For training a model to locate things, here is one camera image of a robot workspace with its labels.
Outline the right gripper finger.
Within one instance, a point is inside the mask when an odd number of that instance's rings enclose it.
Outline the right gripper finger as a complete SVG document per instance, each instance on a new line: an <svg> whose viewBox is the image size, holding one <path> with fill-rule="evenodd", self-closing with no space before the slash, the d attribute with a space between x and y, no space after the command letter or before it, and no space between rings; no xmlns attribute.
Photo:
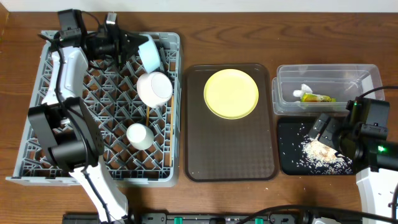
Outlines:
<svg viewBox="0 0 398 224"><path fill-rule="evenodd" d="M330 121L330 116L322 113L314 122L308 136L316 139L319 134L322 134Z"/></svg>
<svg viewBox="0 0 398 224"><path fill-rule="evenodd" d="M328 123L322 134L317 137L318 142L332 148L338 149L338 132L341 128L340 123Z"/></svg>

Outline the light blue bowl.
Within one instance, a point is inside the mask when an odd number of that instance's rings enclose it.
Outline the light blue bowl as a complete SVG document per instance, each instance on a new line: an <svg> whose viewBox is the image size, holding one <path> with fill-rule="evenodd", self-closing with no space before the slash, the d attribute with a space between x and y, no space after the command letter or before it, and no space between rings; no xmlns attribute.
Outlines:
<svg viewBox="0 0 398 224"><path fill-rule="evenodd" d="M147 40L139 46L138 54L147 73L156 71L161 64L159 52L153 38L149 34L142 34Z"/></svg>

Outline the green yellow snack wrapper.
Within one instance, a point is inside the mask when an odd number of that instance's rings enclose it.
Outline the green yellow snack wrapper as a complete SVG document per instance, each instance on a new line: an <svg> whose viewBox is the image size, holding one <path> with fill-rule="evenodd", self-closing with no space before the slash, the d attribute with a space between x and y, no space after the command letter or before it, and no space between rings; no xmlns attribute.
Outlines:
<svg viewBox="0 0 398 224"><path fill-rule="evenodd" d="M318 94L313 94L313 93L304 93L303 96L300 99L301 102L304 103L321 103L321 102L335 102L335 98L331 98L326 95L318 95Z"/></svg>

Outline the white tissue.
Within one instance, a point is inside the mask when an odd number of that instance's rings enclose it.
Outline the white tissue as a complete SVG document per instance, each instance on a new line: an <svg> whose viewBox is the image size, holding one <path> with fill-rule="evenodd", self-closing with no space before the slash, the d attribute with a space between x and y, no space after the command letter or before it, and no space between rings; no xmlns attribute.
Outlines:
<svg viewBox="0 0 398 224"><path fill-rule="evenodd" d="M298 98L303 97L303 95L305 93L309 93L309 94L313 93L312 89L306 84L301 84L301 89L300 90L294 90L293 91L294 97L298 97Z"/></svg>

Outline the white bowl with food residue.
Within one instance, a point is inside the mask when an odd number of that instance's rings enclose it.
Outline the white bowl with food residue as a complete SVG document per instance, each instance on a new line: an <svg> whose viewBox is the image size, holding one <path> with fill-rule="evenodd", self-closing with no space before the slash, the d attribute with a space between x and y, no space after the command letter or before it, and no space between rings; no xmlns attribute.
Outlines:
<svg viewBox="0 0 398 224"><path fill-rule="evenodd" d="M171 99L173 86L161 72L145 73L137 81L137 93L145 105L158 108Z"/></svg>

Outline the wooden chopstick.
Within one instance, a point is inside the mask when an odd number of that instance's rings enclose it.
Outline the wooden chopstick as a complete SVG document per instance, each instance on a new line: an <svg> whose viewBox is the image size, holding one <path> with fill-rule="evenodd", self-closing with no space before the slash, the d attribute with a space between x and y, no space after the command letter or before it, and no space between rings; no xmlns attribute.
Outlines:
<svg viewBox="0 0 398 224"><path fill-rule="evenodd" d="M174 134L174 116L173 116L173 112L174 112L174 96L172 95L171 97L171 114L170 114L170 151L169 151L169 167L172 167L173 164L173 134Z"/></svg>
<svg viewBox="0 0 398 224"><path fill-rule="evenodd" d="M149 125L149 116L150 116L150 107L147 106L147 108L146 108L146 126L147 127Z"/></svg>

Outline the cream white cup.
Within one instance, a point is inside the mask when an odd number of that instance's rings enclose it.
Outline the cream white cup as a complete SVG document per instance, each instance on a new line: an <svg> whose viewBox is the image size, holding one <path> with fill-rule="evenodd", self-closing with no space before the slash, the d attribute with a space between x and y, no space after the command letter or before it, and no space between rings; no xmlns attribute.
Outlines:
<svg viewBox="0 0 398 224"><path fill-rule="evenodd" d="M127 128L126 136L131 145L137 150L146 150L154 142L153 132L140 123L130 125Z"/></svg>

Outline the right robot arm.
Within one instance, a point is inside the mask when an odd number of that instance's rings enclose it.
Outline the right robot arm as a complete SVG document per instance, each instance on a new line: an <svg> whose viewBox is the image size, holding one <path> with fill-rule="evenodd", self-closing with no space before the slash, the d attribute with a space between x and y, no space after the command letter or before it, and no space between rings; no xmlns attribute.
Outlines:
<svg viewBox="0 0 398 224"><path fill-rule="evenodd" d="M387 115L350 112L343 122L321 114L309 136L353 163L362 211L397 222L397 143Z"/></svg>

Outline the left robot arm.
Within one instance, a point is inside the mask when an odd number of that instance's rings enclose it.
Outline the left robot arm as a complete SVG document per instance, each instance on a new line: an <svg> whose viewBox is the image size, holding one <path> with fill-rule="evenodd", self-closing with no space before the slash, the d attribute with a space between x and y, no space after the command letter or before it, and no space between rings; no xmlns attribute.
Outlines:
<svg viewBox="0 0 398 224"><path fill-rule="evenodd" d="M82 98L83 79L93 60L111 56L126 63L146 52L151 36L134 34L116 24L89 33L84 25L66 25L49 39L52 76L39 106L29 108L28 120L47 160L69 173L84 188L101 223L133 223L129 201L104 163L99 126Z"/></svg>

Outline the clear plastic bin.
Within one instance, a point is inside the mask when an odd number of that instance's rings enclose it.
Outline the clear plastic bin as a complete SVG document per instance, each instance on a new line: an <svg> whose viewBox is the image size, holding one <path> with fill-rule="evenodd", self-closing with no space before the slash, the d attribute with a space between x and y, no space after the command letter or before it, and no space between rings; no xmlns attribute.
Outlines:
<svg viewBox="0 0 398 224"><path fill-rule="evenodd" d="M293 92L305 84L314 94L334 98L335 102L301 102ZM281 116L333 116L348 114L346 104L357 96L382 86L377 66L373 64L281 65L272 80L274 113Z"/></svg>

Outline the yellow plate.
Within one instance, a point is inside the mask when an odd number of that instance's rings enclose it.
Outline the yellow plate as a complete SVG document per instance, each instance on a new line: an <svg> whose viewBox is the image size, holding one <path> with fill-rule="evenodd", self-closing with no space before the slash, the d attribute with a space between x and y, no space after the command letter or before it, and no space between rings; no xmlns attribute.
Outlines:
<svg viewBox="0 0 398 224"><path fill-rule="evenodd" d="M241 119L256 108L259 87L246 72L229 68L207 79L203 98L208 109L220 118Z"/></svg>

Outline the grey plastic dish rack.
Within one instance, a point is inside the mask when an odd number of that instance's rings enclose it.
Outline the grey plastic dish rack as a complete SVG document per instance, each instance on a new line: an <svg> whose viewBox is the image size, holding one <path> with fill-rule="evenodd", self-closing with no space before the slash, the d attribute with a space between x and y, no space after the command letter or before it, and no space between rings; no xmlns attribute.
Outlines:
<svg viewBox="0 0 398 224"><path fill-rule="evenodd" d="M138 54L133 55L119 71L110 67L111 60L94 61L83 81L83 99L104 139L104 161L113 179L121 187L173 187L178 181L178 141L180 137L180 99L182 82L182 43L173 32L147 32L151 35L162 61L160 71L173 85L174 134L173 164L169 167L171 99L150 109L149 125L155 136L150 148L135 149L126 136L134 123L146 123L147 106L137 95L136 83L145 73ZM43 46L30 106L40 105L50 84L52 72L50 43ZM7 181L20 185L78 185L67 172L52 166L26 119L12 176Z"/></svg>

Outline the brown serving tray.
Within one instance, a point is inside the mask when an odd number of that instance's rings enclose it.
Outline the brown serving tray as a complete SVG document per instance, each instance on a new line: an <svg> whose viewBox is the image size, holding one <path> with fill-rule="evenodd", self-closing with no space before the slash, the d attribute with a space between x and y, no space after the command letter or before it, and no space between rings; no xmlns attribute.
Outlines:
<svg viewBox="0 0 398 224"><path fill-rule="evenodd" d="M205 104L203 90L215 72L229 67L250 75L259 89L255 109L223 119ZM269 72L261 64L193 65L183 77L184 169L194 182L264 181L278 171Z"/></svg>

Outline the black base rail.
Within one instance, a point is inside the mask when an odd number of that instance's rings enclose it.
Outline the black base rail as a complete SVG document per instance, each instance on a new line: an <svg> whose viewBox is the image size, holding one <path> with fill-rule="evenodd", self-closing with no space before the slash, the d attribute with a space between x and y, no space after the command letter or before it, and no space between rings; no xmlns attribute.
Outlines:
<svg viewBox="0 0 398 224"><path fill-rule="evenodd" d="M230 224L238 223L245 219L244 215L168 215L165 213L146 213L141 215L133 223L141 224ZM65 214L62 218L62 224L85 224L85 223L99 223L100 219L94 214ZM249 223L262 224L299 224L299 223L343 223L343 224L360 224L362 219L359 217L345 217L342 215L324 215L318 216L310 212L302 213L272 213L270 215L263 215L253 218Z"/></svg>

